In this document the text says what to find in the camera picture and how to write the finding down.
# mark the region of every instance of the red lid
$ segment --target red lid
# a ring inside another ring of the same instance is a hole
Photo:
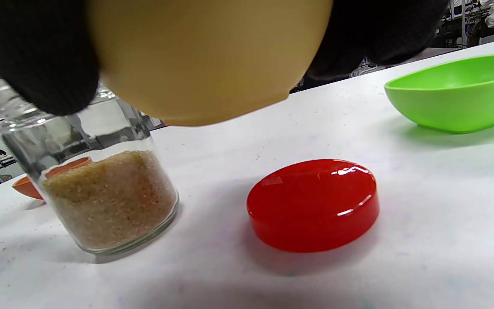
[[[247,197],[256,235],[285,251],[337,248],[363,235],[379,213],[377,183],[363,166],[313,160],[282,168]]]

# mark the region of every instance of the green bowl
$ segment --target green bowl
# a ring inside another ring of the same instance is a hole
[[[494,55],[430,67],[384,88],[394,107],[421,127],[472,133],[494,126]]]

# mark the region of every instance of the glove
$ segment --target glove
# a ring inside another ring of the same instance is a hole
[[[400,63],[431,41],[447,0],[335,0],[308,69],[317,80],[353,71],[367,56]],[[0,76],[39,109],[70,115],[94,97],[99,63],[85,0],[0,0]]]

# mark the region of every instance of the white table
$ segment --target white table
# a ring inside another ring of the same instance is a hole
[[[491,53],[494,43],[299,92],[225,123],[155,131],[182,211],[157,241],[112,262],[95,264],[48,206],[0,185],[0,309],[494,309],[494,128],[419,129],[383,92],[396,76]],[[316,158],[373,171],[378,223],[321,254],[261,244],[249,190]]]

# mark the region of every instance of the orange bowl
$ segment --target orange bowl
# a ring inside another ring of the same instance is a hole
[[[12,188],[26,196],[37,198],[38,200],[42,200],[43,197],[39,195],[36,188],[33,186],[32,182],[30,182],[30,178],[28,176],[24,176],[19,181],[15,182],[12,185]]]
[[[66,164],[64,166],[59,166],[59,167],[53,168],[47,174],[45,174],[45,177],[49,178],[49,177],[55,176],[58,173],[65,172],[67,170],[72,170],[74,168],[86,166],[88,164],[91,164],[92,162],[93,162],[93,160],[90,157],[81,158],[81,159],[72,161],[69,164]],[[37,189],[33,186],[32,182],[30,181],[30,178],[28,176],[24,176],[19,181],[15,182],[12,185],[12,188],[14,190],[26,195],[26,196],[37,198],[38,200],[43,199],[43,197],[41,197],[41,195],[39,194]]]
[[[45,177],[49,178],[49,177],[55,176],[58,173],[65,172],[66,170],[72,170],[74,168],[89,165],[92,162],[93,162],[93,160],[90,157],[84,157],[81,159],[77,159],[75,161],[70,162],[69,164],[64,165],[64,166],[59,166],[59,167],[53,168],[47,174],[45,174]]]

